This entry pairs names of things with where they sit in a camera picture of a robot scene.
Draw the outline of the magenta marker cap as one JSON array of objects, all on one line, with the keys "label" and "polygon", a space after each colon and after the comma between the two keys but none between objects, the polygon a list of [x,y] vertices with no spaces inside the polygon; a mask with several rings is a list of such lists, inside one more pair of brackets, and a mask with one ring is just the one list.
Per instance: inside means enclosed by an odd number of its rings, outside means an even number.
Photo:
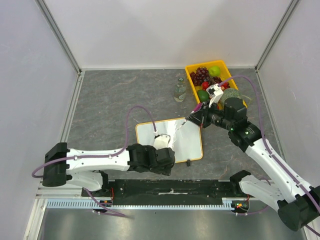
[{"label": "magenta marker cap", "polygon": [[197,112],[200,108],[201,108],[201,106],[202,106],[202,103],[198,103],[197,105],[196,105],[196,107],[192,110],[192,112],[194,113],[194,112]]}]

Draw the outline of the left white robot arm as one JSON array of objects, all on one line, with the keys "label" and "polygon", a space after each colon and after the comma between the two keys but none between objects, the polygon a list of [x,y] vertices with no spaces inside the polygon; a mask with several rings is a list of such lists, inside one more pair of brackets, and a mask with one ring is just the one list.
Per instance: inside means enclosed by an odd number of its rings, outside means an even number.
[{"label": "left white robot arm", "polygon": [[85,151],[60,142],[45,155],[42,184],[45,187],[70,184],[104,197],[110,191],[105,170],[168,176],[175,161],[175,152],[170,147],[157,149],[135,143],[125,150]]}]

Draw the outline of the yellow framed whiteboard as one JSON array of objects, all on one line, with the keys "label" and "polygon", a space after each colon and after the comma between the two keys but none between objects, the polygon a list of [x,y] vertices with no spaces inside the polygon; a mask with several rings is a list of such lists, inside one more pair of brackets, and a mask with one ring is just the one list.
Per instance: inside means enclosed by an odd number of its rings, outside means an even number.
[{"label": "yellow framed whiteboard", "polygon": [[173,118],[167,120],[139,123],[135,127],[137,142],[141,145],[153,145],[157,134],[171,136],[170,148],[175,152],[175,162],[182,163],[188,160],[195,161],[203,158],[202,137],[200,128],[194,123],[187,121],[184,126],[177,130],[185,119]]}]

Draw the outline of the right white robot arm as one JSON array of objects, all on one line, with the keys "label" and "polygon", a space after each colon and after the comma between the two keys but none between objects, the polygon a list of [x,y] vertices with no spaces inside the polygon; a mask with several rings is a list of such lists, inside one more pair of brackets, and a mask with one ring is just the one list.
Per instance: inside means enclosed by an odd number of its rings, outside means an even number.
[{"label": "right white robot arm", "polygon": [[307,227],[320,216],[320,188],[300,177],[272,149],[261,130],[248,121],[247,108],[239,98],[228,98],[224,108],[204,102],[186,117],[201,128],[215,125],[228,131],[231,142],[252,158],[270,177],[269,185],[242,170],[230,177],[229,191],[235,197],[253,196],[277,213],[292,231]]}]

